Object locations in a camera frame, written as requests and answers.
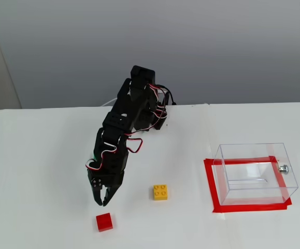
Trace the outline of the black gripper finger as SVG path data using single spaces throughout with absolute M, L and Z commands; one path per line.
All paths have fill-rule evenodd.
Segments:
M 112 197 L 115 195 L 118 189 L 119 186 L 111 186 L 106 188 L 106 194 L 103 200 L 103 206 L 106 206 L 109 203 L 109 201 L 112 199 Z
M 93 178 L 90 177 L 89 178 L 89 182 L 91 185 L 91 189 L 92 189 L 92 193 L 93 193 L 93 197 L 95 202 L 99 205 L 102 206 L 103 205 L 103 201 L 101 199 L 101 190 L 102 190 L 102 180 L 98 179 L 98 178 Z

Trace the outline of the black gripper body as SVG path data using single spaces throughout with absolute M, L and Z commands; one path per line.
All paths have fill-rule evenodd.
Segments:
M 87 161 L 88 178 L 92 187 L 119 188 L 122 185 L 128 152 L 104 152 L 103 160 Z

